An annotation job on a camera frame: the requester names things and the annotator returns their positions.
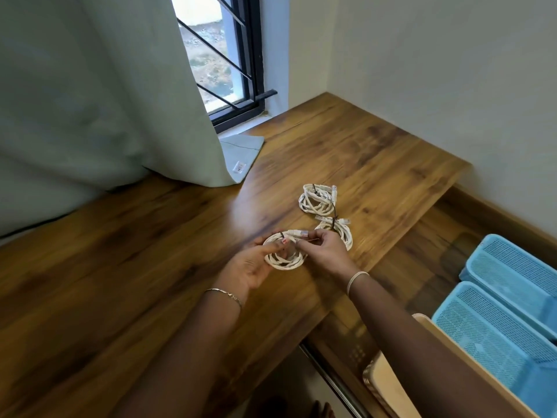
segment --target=window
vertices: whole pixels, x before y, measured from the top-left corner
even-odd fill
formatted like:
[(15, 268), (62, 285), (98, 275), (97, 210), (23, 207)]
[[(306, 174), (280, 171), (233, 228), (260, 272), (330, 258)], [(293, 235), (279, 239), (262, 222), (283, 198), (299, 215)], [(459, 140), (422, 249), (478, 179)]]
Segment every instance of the window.
[(217, 132), (265, 109), (259, 0), (172, 0), (189, 65)]

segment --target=light green curtain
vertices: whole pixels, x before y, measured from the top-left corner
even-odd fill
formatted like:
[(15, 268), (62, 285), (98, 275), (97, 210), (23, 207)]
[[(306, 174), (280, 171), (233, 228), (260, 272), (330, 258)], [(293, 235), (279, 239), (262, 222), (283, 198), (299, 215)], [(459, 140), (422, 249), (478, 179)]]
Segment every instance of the light green curtain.
[(0, 0), (0, 236), (148, 169), (238, 183), (262, 145), (238, 137), (213, 129), (171, 0)]

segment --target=blue plastic basket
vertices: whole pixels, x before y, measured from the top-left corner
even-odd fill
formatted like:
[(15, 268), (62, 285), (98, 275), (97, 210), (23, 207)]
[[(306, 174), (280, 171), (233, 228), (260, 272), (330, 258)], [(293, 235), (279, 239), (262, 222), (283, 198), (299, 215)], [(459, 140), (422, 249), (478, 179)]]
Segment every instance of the blue plastic basket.
[(552, 342), (557, 341), (557, 271), (498, 235), (487, 235), (466, 261), (471, 281)]
[(456, 344), (541, 418), (557, 414), (557, 347), (473, 283), (433, 315)]

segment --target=bangle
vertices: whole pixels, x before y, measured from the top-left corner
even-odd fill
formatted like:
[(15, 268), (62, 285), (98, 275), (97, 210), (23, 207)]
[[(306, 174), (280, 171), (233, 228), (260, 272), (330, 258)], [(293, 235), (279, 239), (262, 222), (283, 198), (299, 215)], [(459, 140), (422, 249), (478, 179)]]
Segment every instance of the bangle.
[(354, 280), (356, 280), (356, 277), (361, 276), (362, 274), (367, 274), (369, 276), (369, 273), (367, 271), (359, 271), (356, 274), (354, 274), (350, 279), (350, 281), (348, 282), (348, 286), (346, 287), (346, 295), (348, 297), (350, 297), (350, 287), (352, 286), (352, 283), (354, 282)]
[(205, 292), (210, 292), (212, 290), (214, 290), (215, 292), (224, 293), (230, 299), (234, 299), (236, 302), (238, 302), (238, 305), (240, 306), (240, 311), (242, 310), (243, 305), (242, 305), (242, 302), (240, 301), (240, 299), (238, 299), (238, 296), (235, 296), (235, 295), (231, 294), (230, 292), (227, 292), (226, 290), (217, 289), (217, 288), (210, 288), (210, 289), (207, 289)]

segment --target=hand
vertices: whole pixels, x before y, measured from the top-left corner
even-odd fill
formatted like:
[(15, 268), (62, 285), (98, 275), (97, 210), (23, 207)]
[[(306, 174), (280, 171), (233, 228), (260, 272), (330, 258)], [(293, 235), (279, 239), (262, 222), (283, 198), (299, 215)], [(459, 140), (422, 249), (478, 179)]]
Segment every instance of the hand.
[(319, 242), (312, 244), (301, 239), (297, 241), (296, 248), (331, 273), (345, 291), (350, 278), (360, 269), (348, 256), (346, 245), (339, 234), (331, 230), (316, 229), (309, 231), (308, 239), (319, 239)]
[(265, 262), (265, 256), (286, 250), (287, 244), (281, 240), (263, 245), (269, 236), (278, 232), (258, 237), (234, 255), (220, 272), (214, 287), (236, 295), (244, 304), (249, 291), (258, 288), (273, 269)]

